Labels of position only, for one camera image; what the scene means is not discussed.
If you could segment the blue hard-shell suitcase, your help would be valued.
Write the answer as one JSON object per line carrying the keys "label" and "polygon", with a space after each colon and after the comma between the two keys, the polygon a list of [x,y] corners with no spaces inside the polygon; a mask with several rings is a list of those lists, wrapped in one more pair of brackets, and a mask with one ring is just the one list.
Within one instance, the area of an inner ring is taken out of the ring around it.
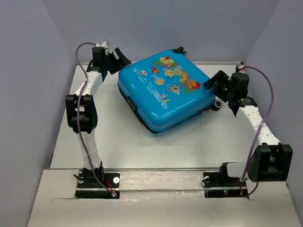
{"label": "blue hard-shell suitcase", "polygon": [[213,90],[203,86],[208,80],[179,47],[121,69],[117,85],[139,122],[153,135],[162,135],[222,108]]}

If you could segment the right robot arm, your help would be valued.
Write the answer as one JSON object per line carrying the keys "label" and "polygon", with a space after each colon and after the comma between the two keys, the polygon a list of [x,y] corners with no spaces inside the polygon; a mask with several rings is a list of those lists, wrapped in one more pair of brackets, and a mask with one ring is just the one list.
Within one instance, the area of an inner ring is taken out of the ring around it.
{"label": "right robot arm", "polygon": [[256,183],[283,182],[288,178],[293,149],[281,143],[266,125],[266,117],[260,115],[256,101],[248,96],[249,80],[243,72],[228,76],[220,70],[203,84],[228,104],[252,139],[247,161],[222,164],[218,173],[222,185],[230,185],[235,178]]}

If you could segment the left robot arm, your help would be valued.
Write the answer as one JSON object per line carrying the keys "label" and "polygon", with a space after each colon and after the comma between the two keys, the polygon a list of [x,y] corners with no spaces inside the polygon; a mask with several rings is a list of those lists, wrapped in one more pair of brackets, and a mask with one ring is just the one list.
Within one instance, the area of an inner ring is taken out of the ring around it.
{"label": "left robot arm", "polygon": [[104,185],[105,173],[97,151],[95,128],[98,124],[94,95],[104,82],[107,74],[115,74],[132,62],[125,57],[119,48],[111,51],[107,44],[92,44],[92,60],[85,69],[78,64],[84,73],[84,80],[72,95],[65,98],[67,123],[76,134],[83,157],[82,176],[93,186],[101,186],[106,191],[112,189]]}

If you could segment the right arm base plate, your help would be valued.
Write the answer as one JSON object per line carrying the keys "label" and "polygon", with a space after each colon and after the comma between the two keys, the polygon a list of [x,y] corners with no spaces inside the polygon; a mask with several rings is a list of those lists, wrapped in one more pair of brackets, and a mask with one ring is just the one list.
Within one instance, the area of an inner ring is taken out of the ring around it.
{"label": "right arm base plate", "polygon": [[249,192],[245,182],[238,178],[225,177],[219,172],[204,172],[201,186],[205,189],[205,198],[239,198]]}

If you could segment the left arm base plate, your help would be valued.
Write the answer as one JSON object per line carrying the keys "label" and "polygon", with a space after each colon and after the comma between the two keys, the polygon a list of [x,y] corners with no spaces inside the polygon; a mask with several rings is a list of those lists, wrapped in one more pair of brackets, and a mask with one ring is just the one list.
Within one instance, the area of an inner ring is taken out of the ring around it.
{"label": "left arm base plate", "polygon": [[75,197],[78,199],[119,199],[120,198],[120,172],[105,172],[105,178],[102,187],[89,174],[84,178],[81,171],[73,175],[77,179]]}

